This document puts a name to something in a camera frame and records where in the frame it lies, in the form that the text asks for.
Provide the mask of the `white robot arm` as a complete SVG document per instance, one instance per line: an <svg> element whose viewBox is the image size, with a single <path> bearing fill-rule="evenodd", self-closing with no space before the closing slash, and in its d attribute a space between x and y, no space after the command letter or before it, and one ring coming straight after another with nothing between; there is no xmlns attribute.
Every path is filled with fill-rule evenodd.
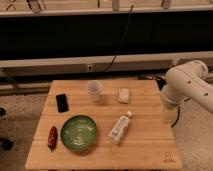
<svg viewBox="0 0 213 171"><path fill-rule="evenodd" d="M171 124L185 98L194 100L213 114L213 86L205 81L207 75L208 67L200 60L177 65L167 71L166 85L160 91L164 123Z"/></svg>

